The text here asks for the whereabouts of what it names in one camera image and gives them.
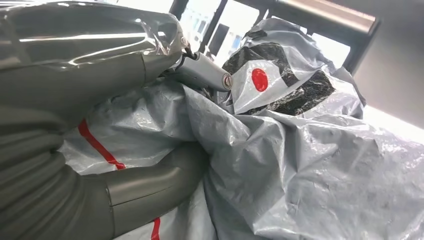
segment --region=black sparkly fabric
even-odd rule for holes
[[[268,105],[251,109],[242,113],[242,115],[254,115],[263,109],[267,109],[281,114],[297,116],[320,104],[334,91],[335,89],[326,74],[323,71],[317,71],[308,81],[289,95]]]

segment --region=clear plastic wrap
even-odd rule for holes
[[[32,2],[0,8],[0,18],[0,69],[65,70],[129,54],[172,55],[186,47],[173,15],[117,5]]]

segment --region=metal railing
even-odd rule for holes
[[[350,52],[343,66],[352,74],[365,55],[380,23],[374,16],[326,0],[235,1],[259,10],[255,24],[264,18],[275,16],[307,28],[309,35],[316,33],[349,46]],[[188,2],[189,0],[174,0],[169,12],[181,19]],[[221,0],[216,9],[201,41],[199,49],[201,52],[204,52],[206,46],[210,43],[227,2],[228,0]]]

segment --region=wrapped object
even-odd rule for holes
[[[236,114],[262,109],[312,118],[343,114],[361,118],[361,102],[349,74],[334,65],[314,40],[291,23],[269,18],[246,34],[246,43],[223,68],[233,75]]]
[[[110,99],[86,121],[92,135],[128,167],[154,164],[185,141],[199,141],[211,156],[203,180],[206,202],[197,201],[203,199],[200,186],[191,202],[162,216],[159,227],[152,222],[120,240],[424,234],[424,146],[353,117],[305,119],[266,109],[231,115],[167,81]],[[61,151],[80,173],[115,168],[77,129],[65,136]],[[152,238],[153,231],[160,238]]]

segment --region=black fabric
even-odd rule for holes
[[[293,74],[283,47],[277,43],[262,43],[252,47],[242,47],[222,67],[231,75],[235,74],[248,61],[268,60],[275,64],[285,84],[290,87],[299,79]]]
[[[265,106],[251,109],[242,115],[253,115],[263,109],[297,116],[314,108],[327,99],[335,89],[323,71],[317,71],[302,86],[289,95]]]
[[[264,30],[259,30],[259,31],[248,31],[246,33],[246,35],[244,35],[244,37],[248,37],[251,39],[257,39],[257,38],[264,38],[267,37],[268,34],[264,31]]]

